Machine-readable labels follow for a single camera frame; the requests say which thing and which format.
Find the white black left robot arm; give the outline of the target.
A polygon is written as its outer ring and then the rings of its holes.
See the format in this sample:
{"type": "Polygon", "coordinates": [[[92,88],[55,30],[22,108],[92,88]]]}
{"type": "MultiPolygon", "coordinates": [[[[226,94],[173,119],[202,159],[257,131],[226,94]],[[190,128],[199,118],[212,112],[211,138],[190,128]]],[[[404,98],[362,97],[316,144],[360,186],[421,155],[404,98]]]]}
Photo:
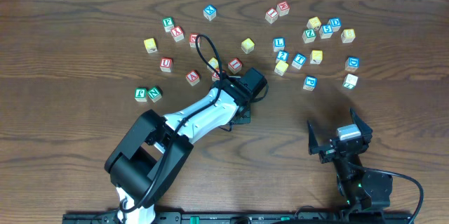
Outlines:
{"type": "Polygon", "coordinates": [[[105,162],[119,193],[118,220],[153,223],[155,203],[173,184],[194,143],[240,119],[266,85],[264,77],[251,74],[225,77],[204,98],[179,112],[141,114],[105,162]]]}

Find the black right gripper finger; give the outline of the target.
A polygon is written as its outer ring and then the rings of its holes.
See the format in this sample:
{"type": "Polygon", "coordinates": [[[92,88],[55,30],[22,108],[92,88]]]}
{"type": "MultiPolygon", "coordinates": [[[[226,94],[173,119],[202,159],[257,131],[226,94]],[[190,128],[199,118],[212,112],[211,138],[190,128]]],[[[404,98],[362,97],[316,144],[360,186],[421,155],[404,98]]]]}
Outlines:
{"type": "Polygon", "coordinates": [[[362,139],[364,140],[365,143],[370,143],[372,134],[373,134],[373,130],[369,127],[369,125],[367,125],[367,123],[365,123],[357,115],[357,113],[355,112],[355,110],[353,108],[351,108],[349,111],[350,111],[352,121],[355,123],[355,125],[358,127],[359,131],[361,132],[362,139]]]}
{"type": "Polygon", "coordinates": [[[318,144],[318,141],[314,134],[313,128],[309,121],[307,122],[307,128],[308,128],[308,132],[309,132],[308,153],[310,155],[318,154],[319,152],[326,152],[331,149],[331,145],[319,145],[318,144]]]}

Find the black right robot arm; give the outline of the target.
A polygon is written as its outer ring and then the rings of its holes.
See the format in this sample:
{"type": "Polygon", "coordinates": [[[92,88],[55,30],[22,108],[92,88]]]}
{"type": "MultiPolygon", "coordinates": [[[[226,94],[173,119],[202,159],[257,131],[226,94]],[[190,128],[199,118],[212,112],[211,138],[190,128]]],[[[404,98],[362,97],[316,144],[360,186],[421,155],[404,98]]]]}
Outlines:
{"type": "Polygon", "coordinates": [[[333,163],[337,173],[337,187],[349,208],[354,211],[381,211],[390,206],[393,178],[384,173],[369,171],[359,158],[371,142],[373,130],[354,110],[352,123],[337,129],[337,136],[326,145],[319,145],[311,124],[309,154],[317,154],[320,162],[333,163]]]}

